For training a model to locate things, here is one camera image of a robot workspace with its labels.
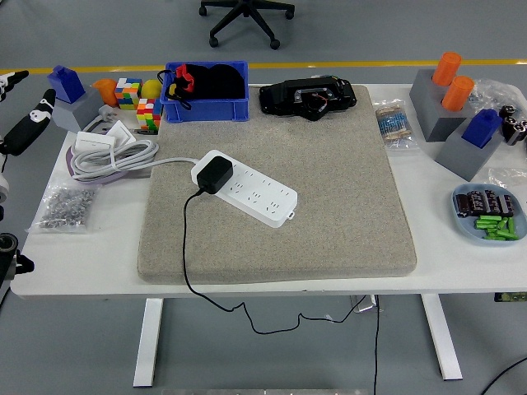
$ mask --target power adapter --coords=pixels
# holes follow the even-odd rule
[[[216,194],[232,177],[232,163],[223,156],[214,156],[198,173],[198,186],[206,193]]]

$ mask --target blue plate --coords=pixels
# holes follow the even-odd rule
[[[485,230],[476,229],[474,227],[474,222],[478,219],[477,216],[466,216],[465,218],[458,217],[458,207],[457,202],[455,201],[456,195],[465,195],[472,191],[479,191],[485,193],[486,190],[493,191],[497,196],[500,195],[509,195],[514,207],[514,224],[515,224],[515,233],[518,236],[518,240],[523,239],[527,235],[527,218],[523,210],[521,209],[520,202],[516,197],[506,189],[498,187],[491,184],[463,184],[454,189],[452,193],[452,211],[455,216],[455,221],[458,224],[461,231],[467,235],[470,239],[477,241],[485,245],[511,245],[517,243],[518,240],[486,240],[483,237],[487,235]]]

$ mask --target bag of resistors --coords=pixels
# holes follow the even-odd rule
[[[382,100],[373,104],[385,147],[393,151],[417,148],[417,141],[404,110],[404,100]]]

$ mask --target rubik's cube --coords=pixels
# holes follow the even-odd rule
[[[163,105],[159,99],[139,99],[138,121],[143,130],[159,130]]]
[[[120,78],[115,87],[115,97],[121,109],[137,109],[141,96],[142,80]]]

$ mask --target bag of nuts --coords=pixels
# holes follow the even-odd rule
[[[86,233],[86,222],[100,185],[73,180],[48,184],[29,233]]]

